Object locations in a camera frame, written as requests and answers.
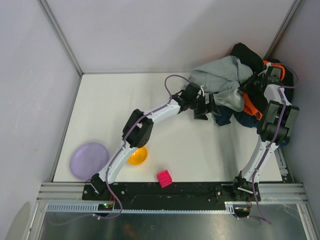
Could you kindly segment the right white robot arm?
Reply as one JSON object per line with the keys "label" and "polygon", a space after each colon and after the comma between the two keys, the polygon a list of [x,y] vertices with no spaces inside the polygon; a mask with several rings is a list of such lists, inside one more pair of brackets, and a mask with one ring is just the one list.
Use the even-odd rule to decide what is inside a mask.
{"label": "right white robot arm", "polygon": [[261,171],[270,156],[289,141],[300,109],[291,104],[286,91],[298,85],[296,73],[282,63],[266,61],[264,69],[253,76],[244,89],[263,94],[267,106],[257,128],[257,144],[245,167],[234,178],[231,195],[237,201],[255,198]]}

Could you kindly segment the grey cloth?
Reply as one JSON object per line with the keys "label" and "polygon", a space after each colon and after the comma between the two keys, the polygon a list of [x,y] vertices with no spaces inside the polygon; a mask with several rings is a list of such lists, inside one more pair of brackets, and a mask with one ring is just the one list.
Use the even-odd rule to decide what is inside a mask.
{"label": "grey cloth", "polygon": [[239,87],[252,75],[251,68],[236,56],[226,56],[192,69],[189,80],[204,87],[206,93],[213,94],[219,106],[242,112],[245,100]]}

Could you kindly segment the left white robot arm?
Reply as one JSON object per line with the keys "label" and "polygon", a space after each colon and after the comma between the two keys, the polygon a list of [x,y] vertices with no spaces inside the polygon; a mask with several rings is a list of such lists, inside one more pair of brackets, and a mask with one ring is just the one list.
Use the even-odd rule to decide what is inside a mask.
{"label": "left white robot arm", "polygon": [[208,102],[201,86],[189,83],[185,89],[169,95],[169,100],[163,105],[148,111],[135,109],[122,130],[122,139],[116,153],[108,163],[90,179],[90,186],[96,196],[111,194],[110,184],[125,162],[138,149],[144,147],[152,134],[153,127],[161,121],[176,116],[188,109],[193,110],[195,119],[207,120],[207,114],[220,115],[212,93],[208,95]]}

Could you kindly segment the black cloth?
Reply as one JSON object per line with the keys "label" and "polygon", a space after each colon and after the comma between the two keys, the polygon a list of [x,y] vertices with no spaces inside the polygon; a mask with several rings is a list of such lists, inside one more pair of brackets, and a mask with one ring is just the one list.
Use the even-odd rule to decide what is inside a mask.
{"label": "black cloth", "polygon": [[[242,64],[251,68],[253,74],[255,72],[260,73],[263,70],[263,60],[243,43],[237,43],[234,45],[229,55],[239,58]],[[292,88],[294,85],[294,75],[287,68],[286,70],[285,83],[283,84],[283,86],[285,86],[284,94],[287,100],[291,102],[294,95],[294,90]]]}

